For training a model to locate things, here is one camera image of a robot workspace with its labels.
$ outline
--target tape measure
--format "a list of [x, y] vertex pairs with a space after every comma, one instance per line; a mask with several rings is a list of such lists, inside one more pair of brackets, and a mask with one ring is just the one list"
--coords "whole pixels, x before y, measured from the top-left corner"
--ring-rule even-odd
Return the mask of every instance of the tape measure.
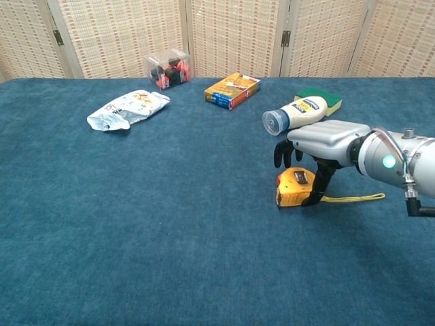
[[[300, 206], [313, 189], [315, 174], [305, 168], [288, 168], [278, 176], [277, 205], [280, 207]], [[363, 202], [385, 198], [384, 193], [369, 196], [333, 198], [323, 196], [322, 202]]]

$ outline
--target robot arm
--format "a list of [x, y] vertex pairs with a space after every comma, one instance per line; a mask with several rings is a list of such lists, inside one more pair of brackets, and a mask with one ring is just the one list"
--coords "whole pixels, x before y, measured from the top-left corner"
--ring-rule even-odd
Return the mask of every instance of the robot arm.
[[291, 166], [303, 153], [317, 162], [313, 191], [302, 203], [316, 204], [325, 194], [335, 171], [355, 166], [373, 179], [405, 188], [410, 216], [435, 216], [435, 209], [421, 207], [418, 193], [435, 198], [435, 139], [418, 137], [408, 128], [404, 134], [387, 132], [338, 120], [326, 120], [291, 130], [274, 152], [275, 166]]

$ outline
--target yellow box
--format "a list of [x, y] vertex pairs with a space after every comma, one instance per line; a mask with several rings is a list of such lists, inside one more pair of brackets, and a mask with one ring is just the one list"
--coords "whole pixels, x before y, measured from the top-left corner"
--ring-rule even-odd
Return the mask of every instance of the yellow box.
[[204, 98], [207, 102], [232, 110], [259, 90], [259, 79], [233, 73], [208, 87], [204, 91]]

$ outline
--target woven panel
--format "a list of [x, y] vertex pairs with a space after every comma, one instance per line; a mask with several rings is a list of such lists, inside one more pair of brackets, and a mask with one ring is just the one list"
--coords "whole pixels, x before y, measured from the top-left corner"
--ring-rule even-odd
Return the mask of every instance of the woven panel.
[[435, 1], [379, 0], [354, 76], [435, 76]]
[[197, 76], [269, 76], [278, 0], [191, 0]]
[[342, 77], [349, 67], [365, 0], [302, 0], [289, 76]]
[[36, 0], [0, 0], [0, 65], [6, 77], [65, 76], [48, 33]]
[[178, 0], [59, 0], [84, 77], [143, 77], [144, 58], [182, 50]]

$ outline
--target crumpled chip bag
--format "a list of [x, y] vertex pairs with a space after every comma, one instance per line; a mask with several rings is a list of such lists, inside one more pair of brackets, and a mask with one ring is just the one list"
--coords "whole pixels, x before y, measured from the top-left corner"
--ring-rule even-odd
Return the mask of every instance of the crumpled chip bag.
[[130, 129], [130, 125], [148, 119], [169, 102], [169, 97], [157, 92], [135, 90], [108, 102], [87, 120], [94, 130]]

